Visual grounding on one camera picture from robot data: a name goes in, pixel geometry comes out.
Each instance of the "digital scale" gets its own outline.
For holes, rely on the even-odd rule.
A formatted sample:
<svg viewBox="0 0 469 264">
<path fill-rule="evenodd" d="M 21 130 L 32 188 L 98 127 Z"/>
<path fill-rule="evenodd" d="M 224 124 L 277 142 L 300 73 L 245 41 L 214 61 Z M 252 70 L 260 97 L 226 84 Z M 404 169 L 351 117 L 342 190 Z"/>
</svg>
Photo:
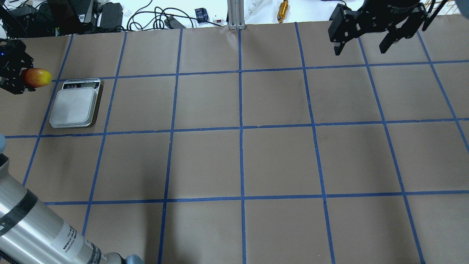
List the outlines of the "digital scale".
<svg viewBox="0 0 469 264">
<path fill-rule="evenodd" d="M 49 122 L 53 128 L 87 127 L 96 121 L 101 80 L 73 79 L 63 83 L 55 97 Z"/>
</svg>

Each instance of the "metal bracket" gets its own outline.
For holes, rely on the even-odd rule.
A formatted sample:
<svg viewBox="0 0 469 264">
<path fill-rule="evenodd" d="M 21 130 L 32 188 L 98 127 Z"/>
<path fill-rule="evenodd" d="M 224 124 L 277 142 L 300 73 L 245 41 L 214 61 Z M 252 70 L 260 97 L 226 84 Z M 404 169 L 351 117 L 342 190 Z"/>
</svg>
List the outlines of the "metal bracket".
<svg viewBox="0 0 469 264">
<path fill-rule="evenodd" d="M 244 24 L 244 0 L 228 1 L 228 28 L 231 30 L 245 29 Z"/>
</svg>

